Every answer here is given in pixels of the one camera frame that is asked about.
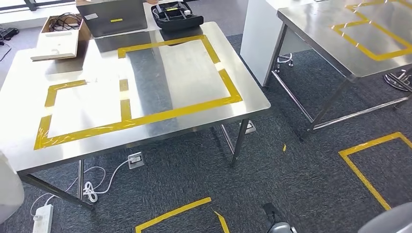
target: yellow tape scrap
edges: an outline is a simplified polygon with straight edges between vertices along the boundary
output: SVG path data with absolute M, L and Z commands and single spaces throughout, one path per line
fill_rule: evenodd
M 172 217 L 172 216 L 178 215 L 178 214 L 180 214 L 180 213 L 182 213 L 182 212 L 185 212 L 185 211 L 187 211 L 187 210 L 193 209 L 193 208 L 195 208 L 195 207 L 197 207 L 197 206 L 203 205 L 203 204 L 208 203 L 208 202 L 211 202 L 211 201 L 212 201 L 211 198 L 204 198 L 204 199 L 201 199 L 201 200 L 192 202 L 192 203 L 190 203 L 190 204 L 184 205 L 184 206 L 182 206 L 182 207 L 180 207 L 180 208 L 177 208 L 177 209 L 175 209 L 175 210 L 172 210 L 172 211 L 170 211 L 170 212 L 167 212 L 167 213 L 165 213 L 165 214 L 163 214 L 163 215 L 160 215 L 159 217 L 156 217 L 156 218 L 154 218 L 154 219 L 152 219 L 152 220 L 150 220 L 150 221 L 147 221 L 147 222 L 145 222 L 145 223 L 143 223 L 143 224 L 138 225 L 138 226 L 135 228 L 136 233 L 141 233 L 141 231 L 142 231 L 143 229 L 146 229 L 146 228 L 148 228 L 148 227 L 150 227 L 150 226 L 153 226 L 153 225 L 155 225 L 155 224 L 157 224 L 157 223 L 159 223 L 159 222 L 161 222 L 161 221 L 163 221 L 163 220 L 165 220 L 165 219 L 168 219 L 168 218 L 170 218 L 170 217 Z
M 229 233 L 229 228 L 227 227 L 226 221 L 222 215 L 220 215 L 218 212 L 214 211 L 215 214 L 219 217 L 220 224 L 222 226 L 223 232 L 224 233 Z

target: white cable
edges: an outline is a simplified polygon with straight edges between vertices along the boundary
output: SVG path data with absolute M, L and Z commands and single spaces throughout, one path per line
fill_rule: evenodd
M 112 185 L 112 181 L 113 181 L 113 178 L 114 178 L 116 172 L 118 171 L 118 169 L 119 169 L 121 166 L 123 166 L 123 165 L 126 164 L 127 162 L 129 162 L 129 160 L 124 161 L 122 164 L 120 164 L 120 165 L 115 169 L 115 171 L 114 171 L 113 174 L 112 174 L 112 177 L 110 178 L 109 186 L 108 186 L 107 189 L 106 189 L 105 191 L 103 191 L 103 192 L 96 192 L 96 191 L 94 191 L 94 189 L 95 189 L 95 188 L 98 188 L 98 187 L 103 183 L 103 181 L 104 181 L 104 179 L 105 179 L 105 177 L 106 177 L 106 170 L 105 170 L 104 168 L 100 167 L 100 166 L 94 166 L 94 167 L 91 167 L 91 168 L 87 169 L 86 171 L 84 171 L 83 174 L 86 173 L 86 172 L 88 172 L 88 171 L 90 171 L 91 169 L 100 168 L 100 169 L 103 170 L 103 178 L 102 178 L 102 181 L 100 181 L 100 183 L 99 183 L 95 188 L 93 188 L 93 185 L 92 185 L 91 182 L 89 182 L 89 181 L 86 182 L 86 183 L 85 183 L 85 188 L 83 189 L 83 195 L 84 195 L 84 196 L 87 196 L 92 203 L 95 203 L 95 202 L 97 201 L 97 194 L 103 194 L 103 193 L 107 193 L 107 192 L 109 191 L 110 186 Z M 76 178 L 76 179 L 73 181 L 73 183 L 71 183 L 71 185 L 65 190 L 65 192 L 69 191 L 69 190 L 73 187 L 73 185 L 76 183 L 77 179 L 78 179 L 78 178 Z M 52 195 L 51 193 L 45 193 L 45 194 L 41 195 L 40 197 L 38 197 L 38 198 L 33 202 L 32 206 L 30 207 L 30 215 L 33 216 L 33 220 L 34 220 L 34 221 L 40 220 L 40 219 L 41 219 L 41 216 L 33 215 L 33 213 L 32 213 L 32 211 L 33 211 L 33 206 L 34 206 L 34 204 L 35 204 L 40 198 L 42 198 L 43 196 L 45 196 L 45 195 L 47 195 L 47 194 L 50 194 L 51 197 L 49 197 L 49 198 L 47 199 L 46 203 L 44 204 L 45 206 L 49 203 L 49 201 L 50 201 L 52 198 L 57 197 L 57 196 L 55 196 L 55 195 Z
M 153 14 L 155 14 L 155 15 L 157 16 L 157 18 L 160 18 L 159 15 L 158 15 L 157 13 L 155 13 L 155 10 L 156 10 L 156 12 L 157 12 L 157 9 L 154 8 L 154 9 L 152 10 Z

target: power strip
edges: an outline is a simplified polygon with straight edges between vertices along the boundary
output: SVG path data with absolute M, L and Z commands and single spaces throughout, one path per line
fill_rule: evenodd
M 33 233 L 50 233 L 52 229 L 53 206 L 46 205 L 36 210 L 40 218 L 34 221 Z

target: electrical outlet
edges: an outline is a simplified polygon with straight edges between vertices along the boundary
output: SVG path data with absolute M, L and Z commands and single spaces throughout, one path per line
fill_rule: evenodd
M 34 221 L 33 233 L 50 233 L 52 229 L 53 206 L 46 205 L 38 208 L 36 216 L 40 216 L 40 219 Z
M 127 160 L 129 161 L 129 169 L 133 169 L 144 165 L 142 152 L 127 156 Z
M 252 123 L 251 120 L 249 120 L 249 122 L 247 123 L 245 134 L 252 133 L 254 131 L 256 131 L 255 125 Z

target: stainless steel table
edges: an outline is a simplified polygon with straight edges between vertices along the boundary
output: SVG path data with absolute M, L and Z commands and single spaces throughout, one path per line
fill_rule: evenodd
M 321 123 L 325 113 L 351 83 L 361 78 L 381 78 L 384 73 L 411 67 L 412 4 L 409 1 L 329 0 L 279 9 L 277 15 L 284 23 L 264 85 L 268 85 L 271 75 L 276 78 L 311 122 L 307 132 L 383 107 L 395 105 L 397 108 L 411 97 L 408 95 Z M 287 30 L 296 33 L 346 77 L 315 118 L 312 118 L 279 75 L 274 72 L 275 58 L 280 53 Z
M 0 149 L 24 182 L 87 208 L 82 159 L 248 118 L 270 104 L 214 22 L 79 42 L 77 58 L 19 51 L 0 91 Z M 80 161 L 78 198 L 30 173 Z

